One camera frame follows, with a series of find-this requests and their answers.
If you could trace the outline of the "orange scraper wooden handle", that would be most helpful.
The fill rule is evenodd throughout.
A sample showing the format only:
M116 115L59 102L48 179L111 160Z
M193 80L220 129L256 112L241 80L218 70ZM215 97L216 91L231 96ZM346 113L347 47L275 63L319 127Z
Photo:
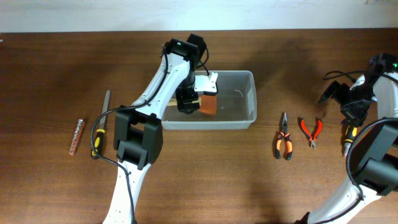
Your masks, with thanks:
M201 95L197 100L185 103L182 111L178 110L177 99L173 97L164 112L164 117L178 117L178 116L214 116L217 110L217 96Z

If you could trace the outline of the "clear plastic container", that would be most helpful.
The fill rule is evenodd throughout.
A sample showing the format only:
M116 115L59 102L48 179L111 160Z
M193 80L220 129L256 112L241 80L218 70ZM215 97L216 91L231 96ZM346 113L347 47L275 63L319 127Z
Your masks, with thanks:
M168 130L247 129L257 118L254 76L248 70L218 70L217 110L214 116L162 118Z

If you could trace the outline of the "metal file yellow-black handle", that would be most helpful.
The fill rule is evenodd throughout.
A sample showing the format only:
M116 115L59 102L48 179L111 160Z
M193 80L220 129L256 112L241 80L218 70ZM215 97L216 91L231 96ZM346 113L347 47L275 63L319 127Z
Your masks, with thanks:
M107 90L105 97L104 97L104 101L103 101L102 113L107 112L107 110L109 108L110 96L111 96L111 91ZM100 119L98 129L96 130L96 137L95 137L95 143L94 143L96 152L91 151L92 159L98 159L99 158L98 153L101 153L101 151L102 151L103 139L104 139L104 134L105 134L105 129L104 129L105 124L106 124L106 116L103 116Z

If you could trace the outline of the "orange socket rail with sockets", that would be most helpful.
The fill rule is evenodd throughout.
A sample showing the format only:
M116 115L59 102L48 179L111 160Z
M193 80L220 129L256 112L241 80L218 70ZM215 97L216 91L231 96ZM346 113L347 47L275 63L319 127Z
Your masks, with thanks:
M78 148L78 144L80 142L80 137L83 132L85 126L85 121L83 119L79 119L76 124L75 131L73 133L73 138L69 148L69 155L74 156L76 153L76 149Z

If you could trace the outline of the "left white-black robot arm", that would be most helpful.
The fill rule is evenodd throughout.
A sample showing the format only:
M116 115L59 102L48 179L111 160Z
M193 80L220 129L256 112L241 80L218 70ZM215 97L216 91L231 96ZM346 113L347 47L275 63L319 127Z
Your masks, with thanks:
M208 52L204 38L190 34L186 41L171 39L162 47L161 64L150 84L131 106L116 114L114 149L118 176L105 223L136 223L135 209L144 177L162 149L162 117L175 97L179 112L198 110L200 95L218 94L215 72L196 75Z

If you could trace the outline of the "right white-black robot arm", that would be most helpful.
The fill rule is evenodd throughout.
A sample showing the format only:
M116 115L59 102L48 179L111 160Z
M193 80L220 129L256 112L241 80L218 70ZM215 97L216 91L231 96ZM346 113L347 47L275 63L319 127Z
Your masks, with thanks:
M333 81L320 97L334 99L349 125L345 138L347 176L320 207L299 223L348 223L370 203L397 191L397 57L381 53L359 71L353 85Z

